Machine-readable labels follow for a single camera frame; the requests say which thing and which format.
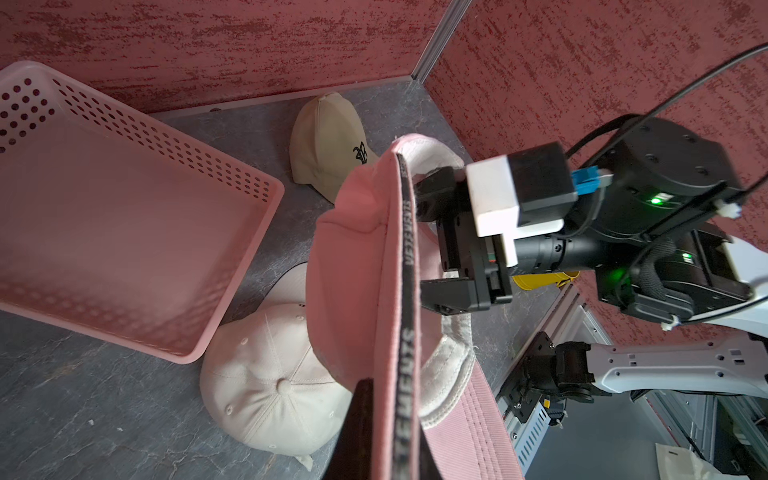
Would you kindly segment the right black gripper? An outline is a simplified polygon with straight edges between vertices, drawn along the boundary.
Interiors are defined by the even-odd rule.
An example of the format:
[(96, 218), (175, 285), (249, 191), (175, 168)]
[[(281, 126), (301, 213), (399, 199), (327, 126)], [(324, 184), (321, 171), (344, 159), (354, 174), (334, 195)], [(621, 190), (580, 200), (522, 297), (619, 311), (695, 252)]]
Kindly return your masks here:
[[(724, 147), (669, 120), (622, 116), (604, 127), (607, 150), (590, 167), (613, 173), (589, 231), (555, 271), (591, 270), (600, 299), (624, 312), (714, 312), (742, 305), (747, 286), (712, 224), (743, 203)], [(465, 171), (441, 167), (414, 185), (417, 220), (435, 222), (439, 280), (421, 281), (421, 305), (441, 315), (487, 311), (512, 299), (515, 274), (480, 244)]]

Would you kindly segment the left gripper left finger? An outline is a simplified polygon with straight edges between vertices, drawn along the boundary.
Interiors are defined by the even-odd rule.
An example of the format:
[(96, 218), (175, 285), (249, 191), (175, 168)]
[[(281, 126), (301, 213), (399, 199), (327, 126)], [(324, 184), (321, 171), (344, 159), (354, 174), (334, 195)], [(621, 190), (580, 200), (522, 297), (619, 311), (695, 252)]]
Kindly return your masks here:
[(360, 380), (353, 392), (323, 480), (371, 478), (373, 401), (373, 380)]

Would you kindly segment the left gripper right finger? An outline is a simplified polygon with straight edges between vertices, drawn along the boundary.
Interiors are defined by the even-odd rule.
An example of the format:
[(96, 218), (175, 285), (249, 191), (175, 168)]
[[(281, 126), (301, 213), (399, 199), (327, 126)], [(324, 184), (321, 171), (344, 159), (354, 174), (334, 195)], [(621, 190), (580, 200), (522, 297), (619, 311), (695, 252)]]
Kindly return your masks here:
[(432, 456), (427, 438), (422, 429), (419, 429), (419, 480), (442, 480), (440, 471)]

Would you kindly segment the white pink baseball cap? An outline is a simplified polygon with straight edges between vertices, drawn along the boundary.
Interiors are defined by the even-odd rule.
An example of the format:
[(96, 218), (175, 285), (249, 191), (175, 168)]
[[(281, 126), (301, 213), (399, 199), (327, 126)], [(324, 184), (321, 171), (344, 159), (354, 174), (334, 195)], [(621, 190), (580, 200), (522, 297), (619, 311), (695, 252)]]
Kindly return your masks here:
[(340, 431), (352, 394), (317, 359), (306, 315), (306, 264), (287, 271), (257, 310), (220, 326), (203, 356), (200, 392), (235, 440), (306, 470)]

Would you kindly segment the beige baseball cap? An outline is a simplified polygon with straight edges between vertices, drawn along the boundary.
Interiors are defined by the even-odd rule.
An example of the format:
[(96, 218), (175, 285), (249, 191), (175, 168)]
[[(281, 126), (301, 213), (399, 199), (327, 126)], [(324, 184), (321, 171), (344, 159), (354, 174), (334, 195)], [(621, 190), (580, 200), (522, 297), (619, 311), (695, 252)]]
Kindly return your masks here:
[(358, 166), (376, 163), (378, 155), (368, 145), (353, 104), (332, 92), (312, 99), (298, 113), (289, 159), (293, 181), (313, 187), (333, 203), (348, 175)]

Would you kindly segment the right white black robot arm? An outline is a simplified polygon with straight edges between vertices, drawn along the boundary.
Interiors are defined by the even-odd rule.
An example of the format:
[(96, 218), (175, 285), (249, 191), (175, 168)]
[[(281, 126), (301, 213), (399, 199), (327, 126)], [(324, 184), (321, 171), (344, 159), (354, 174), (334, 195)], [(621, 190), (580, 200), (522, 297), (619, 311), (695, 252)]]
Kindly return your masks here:
[(519, 415), (536, 401), (590, 403), (651, 390), (767, 394), (767, 255), (717, 226), (751, 195), (724, 148), (688, 128), (629, 114), (578, 169), (548, 143), (415, 184), (439, 245), (424, 307), (486, 311), (515, 289), (585, 273), (595, 295), (658, 331), (655, 340), (558, 341), (538, 333), (497, 394)]

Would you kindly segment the yellow pencil cup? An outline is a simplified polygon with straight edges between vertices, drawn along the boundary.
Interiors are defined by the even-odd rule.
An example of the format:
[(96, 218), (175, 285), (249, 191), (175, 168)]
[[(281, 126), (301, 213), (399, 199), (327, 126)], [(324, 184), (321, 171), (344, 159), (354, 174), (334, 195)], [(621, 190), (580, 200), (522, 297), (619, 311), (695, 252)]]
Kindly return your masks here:
[(544, 274), (529, 274), (513, 276), (514, 283), (524, 291), (532, 291), (546, 286), (555, 286), (563, 288), (579, 277), (580, 273), (574, 272), (553, 272)]

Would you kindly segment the pink plastic basket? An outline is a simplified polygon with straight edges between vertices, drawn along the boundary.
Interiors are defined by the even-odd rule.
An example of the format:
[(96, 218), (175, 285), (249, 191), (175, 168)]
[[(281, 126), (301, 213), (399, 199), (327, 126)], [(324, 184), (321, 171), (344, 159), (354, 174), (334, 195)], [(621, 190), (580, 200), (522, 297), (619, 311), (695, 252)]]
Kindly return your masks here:
[(1, 307), (200, 358), (280, 180), (32, 61), (1, 72)]

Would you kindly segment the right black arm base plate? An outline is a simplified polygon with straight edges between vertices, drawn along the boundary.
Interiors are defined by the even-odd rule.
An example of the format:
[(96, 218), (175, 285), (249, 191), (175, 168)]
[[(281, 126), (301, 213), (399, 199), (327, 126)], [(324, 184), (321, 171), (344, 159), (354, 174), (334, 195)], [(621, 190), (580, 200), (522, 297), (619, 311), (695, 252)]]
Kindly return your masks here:
[(544, 397), (593, 403), (599, 393), (587, 365), (589, 350), (585, 342), (554, 345), (544, 331), (536, 333), (500, 389), (506, 413), (526, 423)]

